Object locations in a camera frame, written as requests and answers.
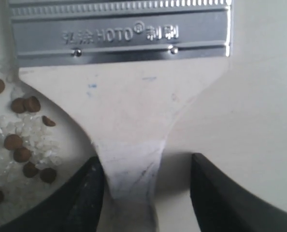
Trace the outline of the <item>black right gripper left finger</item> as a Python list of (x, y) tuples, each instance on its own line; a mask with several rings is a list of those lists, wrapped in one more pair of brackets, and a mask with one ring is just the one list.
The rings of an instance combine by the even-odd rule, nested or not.
[(104, 195), (104, 171), (91, 157), (36, 207), (0, 226), (0, 232), (95, 232)]

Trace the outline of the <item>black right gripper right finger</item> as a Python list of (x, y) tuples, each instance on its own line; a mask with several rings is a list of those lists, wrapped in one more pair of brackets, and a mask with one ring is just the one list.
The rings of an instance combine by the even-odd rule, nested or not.
[(190, 198), (202, 232), (287, 232), (287, 212), (244, 189), (201, 153), (191, 157)]

